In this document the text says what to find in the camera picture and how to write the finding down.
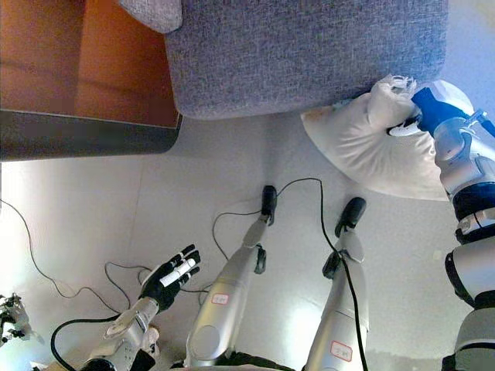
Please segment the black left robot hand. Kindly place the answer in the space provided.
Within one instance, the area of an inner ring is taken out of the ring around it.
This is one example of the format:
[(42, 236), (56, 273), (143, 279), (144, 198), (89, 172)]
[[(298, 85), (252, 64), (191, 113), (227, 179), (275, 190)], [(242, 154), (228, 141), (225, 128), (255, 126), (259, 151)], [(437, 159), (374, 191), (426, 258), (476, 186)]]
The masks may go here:
[(154, 300), (159, 313), (169, 309), (182, 286), (200, 271), (199, 264), (200, 252), (190, 244), (148, 275), (138, 298)]

